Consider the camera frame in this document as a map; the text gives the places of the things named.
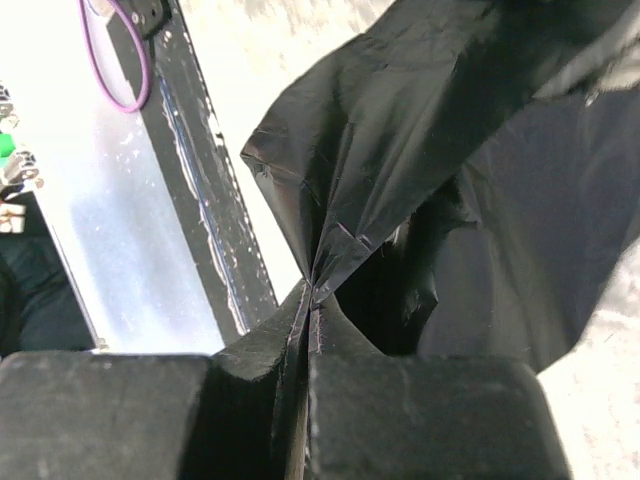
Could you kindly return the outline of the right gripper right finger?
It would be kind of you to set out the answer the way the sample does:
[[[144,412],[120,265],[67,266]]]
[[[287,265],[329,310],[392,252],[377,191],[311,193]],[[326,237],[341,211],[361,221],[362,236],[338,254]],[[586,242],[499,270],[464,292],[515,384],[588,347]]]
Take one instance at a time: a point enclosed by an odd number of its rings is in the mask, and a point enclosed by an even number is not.
[[[335,300],[309,317],[316,479],[567,479],[544,392],[524,363],[380,352]]]

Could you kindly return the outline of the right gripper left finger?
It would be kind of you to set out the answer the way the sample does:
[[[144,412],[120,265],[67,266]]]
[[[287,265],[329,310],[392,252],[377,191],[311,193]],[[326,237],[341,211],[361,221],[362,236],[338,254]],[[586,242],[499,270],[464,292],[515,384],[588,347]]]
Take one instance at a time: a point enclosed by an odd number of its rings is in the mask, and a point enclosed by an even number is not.
[[[1,364],[5,479],[299,479],[308,286],[211,356],[19,353]]]

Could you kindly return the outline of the black trash bag roll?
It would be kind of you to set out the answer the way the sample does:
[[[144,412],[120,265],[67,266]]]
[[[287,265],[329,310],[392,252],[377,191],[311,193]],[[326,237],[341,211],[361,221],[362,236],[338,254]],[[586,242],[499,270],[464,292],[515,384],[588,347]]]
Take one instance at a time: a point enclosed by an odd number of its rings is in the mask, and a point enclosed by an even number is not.
[[[398,1],[241,155],[313,297],[391,355],[541,371],[639,236],[635,1]]]

